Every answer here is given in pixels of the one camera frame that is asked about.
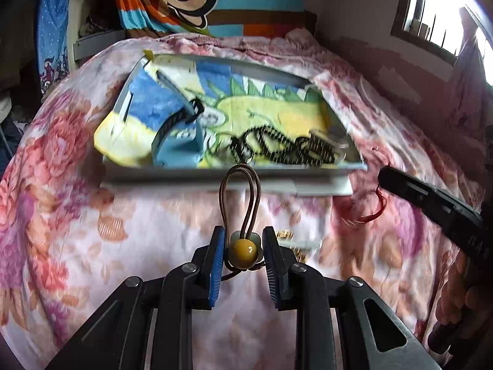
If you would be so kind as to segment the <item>person's right hand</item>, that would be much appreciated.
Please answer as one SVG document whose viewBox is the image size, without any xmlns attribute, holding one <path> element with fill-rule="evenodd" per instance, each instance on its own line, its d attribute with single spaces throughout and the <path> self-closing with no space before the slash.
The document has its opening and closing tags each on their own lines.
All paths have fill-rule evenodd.
<svg viewBox="0 0 493 370">
<path fill-rule="evenodd" d="M 440 324 L 456 324 L 461 310 L 472 310 L 471 320 L 464 325 L 460 338 L 472 338 L 486 323 L 492 320 L 492 294 L 479 286 L 466 287 L 468 257 L 459 251 L 454 264 L 449 268 L 448 280 L 443 286 L 435 315 Z"/>
</svg>

